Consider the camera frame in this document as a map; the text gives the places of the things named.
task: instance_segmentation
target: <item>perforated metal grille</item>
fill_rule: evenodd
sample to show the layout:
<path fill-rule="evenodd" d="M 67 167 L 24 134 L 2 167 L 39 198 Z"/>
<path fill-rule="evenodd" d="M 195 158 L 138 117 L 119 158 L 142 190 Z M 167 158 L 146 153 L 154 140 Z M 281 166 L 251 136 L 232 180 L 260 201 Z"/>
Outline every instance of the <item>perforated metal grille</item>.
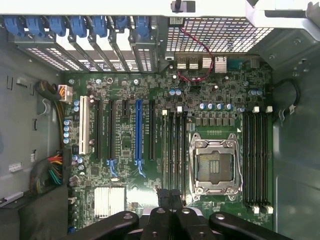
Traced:
<path fill-rule="evenodd" d="M 151 55 L 150 55 L 150 50 L 145 48 L 145 49 L 139 49 L 139 57 L 141 60 L 142 64 L 142 69 L 145 72 L 152 72 L 152 67 L 151 67 Z"/>
<path fill-rule="evenodd" d="M 51 64 L 52 66 L 56 67 L 57 69 L 59 69 L 61 71 L 69 71 L 68 68 L 66 68 L 61 63 L 57 62 L 56 60 L 52 59 L 50 56 L 48 56 L 44 52 L 40 51 L 38 48 L 26 48 L 26 50 L 29 51 L 30 53 L 36 55 L 37 57 L 45 60 L 46 62 L 48 62 L 49 64 Z"/>
<path fill-rule="evenodd" d="M 214 53 L 246 53 L 273 30 L 255 28 L 245 17 L 186 18 L 184 29 Z M 203 46 L 184 35 L 178 27 L 169 27 L 166 50 L 206 51 Z"/>
<path fill-rule="evenodd" d="M 70 60 L 68 57 L 66 57 L 62 52 L 57 50 L 56 48 L 46 48 L 49 53 L 51 53 L 53 56 L 55 56 L 57 59 L 59 59 L 61 62 L 67 64 L 69 67 L 76 71 L 81 71 L 82 68 L 77 65 L 74 61 Z"/>

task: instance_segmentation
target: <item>heatsink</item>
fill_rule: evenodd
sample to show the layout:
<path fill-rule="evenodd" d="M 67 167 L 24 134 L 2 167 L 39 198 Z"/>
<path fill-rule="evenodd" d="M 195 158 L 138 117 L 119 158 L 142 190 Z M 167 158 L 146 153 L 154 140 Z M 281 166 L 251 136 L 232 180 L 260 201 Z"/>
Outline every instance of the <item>heatsink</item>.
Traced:
<path fill-rule="evenodd" d="M 94 190 L 94 216 L 107 218 L 125 210 L 124 187 L 97 187 Z"/>

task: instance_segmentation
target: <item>cpu socket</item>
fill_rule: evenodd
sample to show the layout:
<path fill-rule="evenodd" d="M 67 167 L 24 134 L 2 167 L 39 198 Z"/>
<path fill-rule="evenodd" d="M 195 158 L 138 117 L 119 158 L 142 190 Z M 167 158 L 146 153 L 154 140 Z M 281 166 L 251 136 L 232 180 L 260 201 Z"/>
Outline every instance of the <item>cpu socket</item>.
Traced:
<path fill-rule="evenodd" d="M 234 133 L 228 139 L 202 139 L 194 133 L 190 141 L 190 191 L 195 201 L 201 195 L 227 195 L 234 201 L 242 191 L 239 143 Z"/>

